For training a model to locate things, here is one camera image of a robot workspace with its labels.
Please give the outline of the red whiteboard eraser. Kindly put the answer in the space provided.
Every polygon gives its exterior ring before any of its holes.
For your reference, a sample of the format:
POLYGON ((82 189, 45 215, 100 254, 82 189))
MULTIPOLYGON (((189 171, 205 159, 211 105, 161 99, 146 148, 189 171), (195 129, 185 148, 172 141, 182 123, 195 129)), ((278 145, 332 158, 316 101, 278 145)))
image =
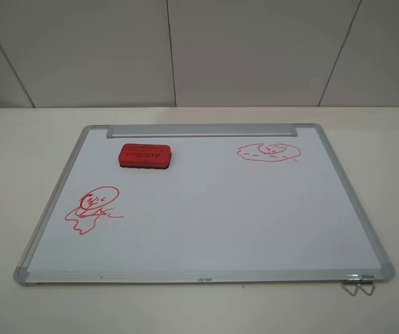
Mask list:
POLYGON ((123 168, 167 169, 171 162, 171 148, 168 145, 126 143, 118 155, 123 168))

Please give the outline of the right metal hanging clip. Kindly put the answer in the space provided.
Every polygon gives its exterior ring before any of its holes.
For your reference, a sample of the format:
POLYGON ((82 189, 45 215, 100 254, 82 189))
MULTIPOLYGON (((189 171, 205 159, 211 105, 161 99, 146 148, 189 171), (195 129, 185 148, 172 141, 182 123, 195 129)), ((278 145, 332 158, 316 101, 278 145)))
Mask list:
POLYGON ((357 288, 365 295, 372 296, 375 292, 375 277, 374 275, 360 275, 357 281, 357 288))

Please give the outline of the white aluminium-framed whiteboard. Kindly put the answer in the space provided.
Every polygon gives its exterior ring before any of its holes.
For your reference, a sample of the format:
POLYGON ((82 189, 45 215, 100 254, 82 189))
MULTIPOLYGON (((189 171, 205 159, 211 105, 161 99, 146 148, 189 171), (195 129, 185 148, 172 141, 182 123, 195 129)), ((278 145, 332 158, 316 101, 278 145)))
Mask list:
POLYGON ((395 276, 323 128, 296 137, 80 133, 13 278, 38 284, 323 282, 395 276), (123 168, 126 143, 167 169, 123 168))

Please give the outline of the left metal hanging clip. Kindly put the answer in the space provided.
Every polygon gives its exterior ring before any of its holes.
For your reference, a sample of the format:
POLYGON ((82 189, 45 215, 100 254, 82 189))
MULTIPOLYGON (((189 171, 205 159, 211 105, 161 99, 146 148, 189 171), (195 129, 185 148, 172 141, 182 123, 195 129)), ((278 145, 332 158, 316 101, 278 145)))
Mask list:
POLYGON ((350 295, 356 296, 359 291, 361 276, 359 274, 346 275, 345 281, 341 283, 341 287, 350 295))

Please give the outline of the grey marker tray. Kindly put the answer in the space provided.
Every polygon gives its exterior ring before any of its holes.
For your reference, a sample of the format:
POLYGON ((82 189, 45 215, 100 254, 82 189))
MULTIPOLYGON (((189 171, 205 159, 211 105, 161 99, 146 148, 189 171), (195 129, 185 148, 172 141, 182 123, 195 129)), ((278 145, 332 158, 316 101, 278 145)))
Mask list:
POLYGON ((296 137, 292 124, 176 124, 112 125, 107 138, 175 138, 175 137, 296 137))

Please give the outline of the metal hanging clip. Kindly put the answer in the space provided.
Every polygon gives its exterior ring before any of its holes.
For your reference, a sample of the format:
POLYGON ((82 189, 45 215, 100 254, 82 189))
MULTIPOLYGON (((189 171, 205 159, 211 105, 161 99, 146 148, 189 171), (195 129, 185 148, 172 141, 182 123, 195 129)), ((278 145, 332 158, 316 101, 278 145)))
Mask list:
POLYGON ((341 287, 350 295, 356 296, 359 291, 361 276, 359 274, 346 275, 345 281, 341 283, 341 287))
POLYGON ((365 295, 372 296, 375 292, 375 277, 374 275, 360 275, 357 281, 357 288, 365 295))

